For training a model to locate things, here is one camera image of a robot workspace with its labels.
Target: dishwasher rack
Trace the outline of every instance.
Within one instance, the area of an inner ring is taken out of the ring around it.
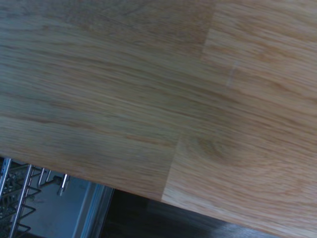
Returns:
[[[0,172],[0,238],[21,238],[31,229],[21,221],[36,211],[35,208],[25,205],[26,199],[39,194],[44,186],[54,183],[60,185],[57,194],[62,196],[69,176],[54,176],[49,181],[50,170],[28,164],[20,165],[11,158],[0,159],[3,160]],[[44,173],[47,173],[47,176],[43,182]],[[35,177],[38,177],[37,187],[32,187],[31,182]]]

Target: wood grain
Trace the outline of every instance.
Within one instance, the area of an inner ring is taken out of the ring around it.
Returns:
[[[315,2],[133,2],[0,0],[0,153],[315,238]]]
[[[0,17],[41,15],[122,43],[199,58],[214,0],[0,0]]]

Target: oak wood surface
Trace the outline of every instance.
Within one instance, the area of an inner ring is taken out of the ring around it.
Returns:
[[[315,238],[316,7],[0,0],[0,153]]]

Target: dishwasher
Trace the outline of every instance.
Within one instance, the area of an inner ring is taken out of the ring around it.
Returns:
[[[0,157],[0,238],[98,238],[113,189]]]

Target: dark wood floor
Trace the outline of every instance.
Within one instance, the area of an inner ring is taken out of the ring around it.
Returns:
[[[102,238],[276,238],[116,190]]]

